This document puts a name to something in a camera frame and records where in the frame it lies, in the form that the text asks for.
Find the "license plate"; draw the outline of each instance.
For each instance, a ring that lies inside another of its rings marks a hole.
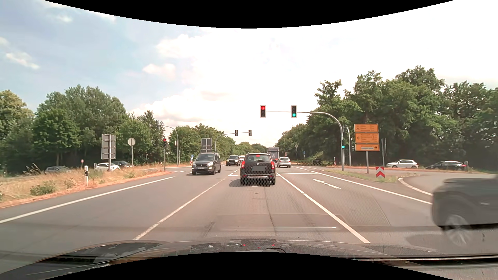
[[[266,166],[264,165],[259,165],[259,166],[253,166],[252,170],[253,171],[264,171],[266,169]]]

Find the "chevron warning sign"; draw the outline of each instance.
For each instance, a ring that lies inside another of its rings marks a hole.
[[[376,166],[375,167],[375,176],[376,176],[376,178],[379,178],[379,176],[382,176],[383,178],[385,178],[384,167]]]

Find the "dark gray van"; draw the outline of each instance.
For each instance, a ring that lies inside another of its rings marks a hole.
[[[197,173],[214,175],[216,172],[221,172],[221,158],[217,152],[200,153],[192,163],[192,175],[197,175]]]

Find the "dry grass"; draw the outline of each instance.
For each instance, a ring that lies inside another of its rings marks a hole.
[[[72,169],[71,172],[43,174],[43,172],[34,165],[31,168],[28,168],[28,171],[25,172],[24,175],[7,178],[7,180],[0,182],[0,208],[96,187],[123,183],[139,178],[171,173],[170,171],[162,171],[162,168],[156,169],[158,167],[162,166],[136,166],[133,168],[118,169],[112,172],[89,169],[87,186],[82,169],[75,168]]]

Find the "car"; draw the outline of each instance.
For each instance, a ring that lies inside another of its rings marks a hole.
[[[442,169],[442,170],[465,170],[466,165],[463,162],[454,161],[454,160],[446,160],[440,161],[435,164],[429,165],[427,169]]]
[[[441,229],[445,241],[458,252],[467,248],[474,253],[482,247],[496,246],[497,185],[498,176],[450,178],[433,191],[432,221]]]
[[[418,163],[416,163],[412,159],[398,159],[397,161],[393,161],[385,164],[386,167],[392,168],[418,168]]]
[[[231,155],[227,158],[227,166],[231,166],[231,165],[239,166],[240,164],[241,164],[241,162],[239,160],[238,155]]]
[[[270,185],[275,185],[275,162],[267,153],[248,153],[242,162],[240,175],[242,185],[251,179],[267,180]]]
[[[281,156],[278,158],[277,167],[289,167],[290,168],[290,158],[287,156]]]
[[[207,173],[214,175],[221,172],[221,158],[217,152],[203,152],[192,163],[192,175]]]
[[[116,169],[121,169],[121,167],[111,162],[111,171],[114,171]],[[109,164],[107,162],[99,163],[95,165],[95,170],[107,171],[109,170]]]
[[[65,167],[65,166],[51,166],[51,167],[47,167],[47,169],[45,169],[44,173],[45,174],[53,174],[53,173],[62,173],[62,172],[71,172],[72,170],[70,170],[69,168]]]
[[[132,167],[131,163],[129,163],[125,160],[113,161],[112,163],[119,165],[119,167]]]

